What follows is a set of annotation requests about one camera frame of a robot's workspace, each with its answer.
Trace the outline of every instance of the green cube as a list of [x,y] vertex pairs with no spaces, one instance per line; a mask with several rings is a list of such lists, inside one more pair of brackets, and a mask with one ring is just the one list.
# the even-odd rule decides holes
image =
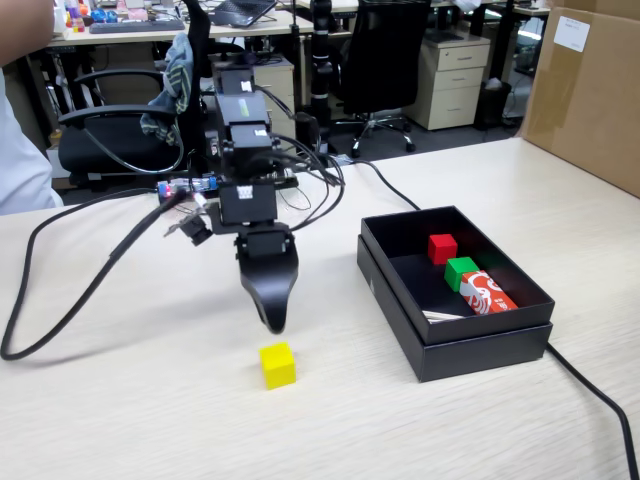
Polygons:
[[447,260],[447,268],[444,270],[444,279],[454,292],[460,291],[460,281],[462,274],[477,272],[480,270],[469,257],[450,258]]

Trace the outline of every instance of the black box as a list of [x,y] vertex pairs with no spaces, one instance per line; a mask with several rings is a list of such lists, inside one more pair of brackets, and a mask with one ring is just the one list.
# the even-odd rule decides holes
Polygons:
[[[451,234],[518,305],[476,315],[427,256],[430,235]],[[542,357],[555,302],[455,207],[364,218],[358,266],[422,382]],[[430,323],[423,310],[463,318]]]

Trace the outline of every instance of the office chair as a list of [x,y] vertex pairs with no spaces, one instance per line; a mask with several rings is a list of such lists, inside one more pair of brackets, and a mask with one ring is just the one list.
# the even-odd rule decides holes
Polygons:
[[[71,182],[85,183],[89,174],[132,174],[130,168],[118,163],[113,155],[142,170],[138,173],[184,170],[189,162],[197,173],[207,171],[207,142],[202,127],[200,77],[206,66],[211,22],[197,0],[183,0],[189,10],[189,43],[193,50],[194,68],[191,96],[187,109],[179,116],[168,108],[150,105],[111,105],[85,108],[60,117],[67,128],[60,139],[59,158],[70,171]],[[162,88],[162,73],[148,70],[122,69],[93,72],[76,78],[76,82],[91,88],[95,80],[114,75],[144,75],[158,81]],[[145,135],[140,127],[144,113],[177,125],[182,148],[169,146],[155,135]]]
[[[427,28],[431,0],[359,0],[358,17],[344,58],[334,59],[333,90],[344,101],[346,114],[356,120],[337,125],[358,125],[351,156],[360,156],[360,141],[377,128],[398,132],[408,152],[415,151],[402,116],[375,118],[374,113],[411,105],[418,94],[418,57]],[[403,128],[394,126],[403,121]]]

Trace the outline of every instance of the drawer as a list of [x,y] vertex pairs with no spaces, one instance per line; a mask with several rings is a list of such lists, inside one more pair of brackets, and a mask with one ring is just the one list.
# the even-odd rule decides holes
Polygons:
[[429,130],[472,124],[476,116],[479,95],[480,87],[434,92],[429,115]]
[[293,71],[265,71],[268,68],[256,69],[256,85],[267,88],[276,97],[293,95]]
[[440,49],[438,71],[484,67],[489,59],[489,45]]
[[[280,98],[280,100],[282,100],[282,102],[287,107],[289,107],[289,110],[291,110],[292,112],[295,110],[293,95],[289,97],[278,97],[278,98]],[[278,118],[282,117],[283,119],[287,119],[287,115],[282,111],[282,109],[279,106],[277,106],[274,103],[273,100],[271,100],[267,96],[265,96],[264,100],[265,100],[265,103],[267,104],[267,111],[272,117],[278,117]]]
[[484,68],[467,68],[436,72],[433,90],[451,90],[452,88],[479,87],[482,84]]
[[[271,131],[273,133],[279,133],[286,137],[296,138],[296,125],[293,120],[278,120],[274,118],[271,122]],[[289,144],[287,142],[282,143],[282,148],[289,147]]]

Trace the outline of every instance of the white paper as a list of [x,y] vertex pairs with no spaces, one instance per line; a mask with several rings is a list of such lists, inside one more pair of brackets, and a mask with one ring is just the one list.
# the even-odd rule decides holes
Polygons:
[[582,23],[573,18],[560,17],[553,41],[558,45],[582,53],[587,43],[590,28],[591,25],[588,23]]

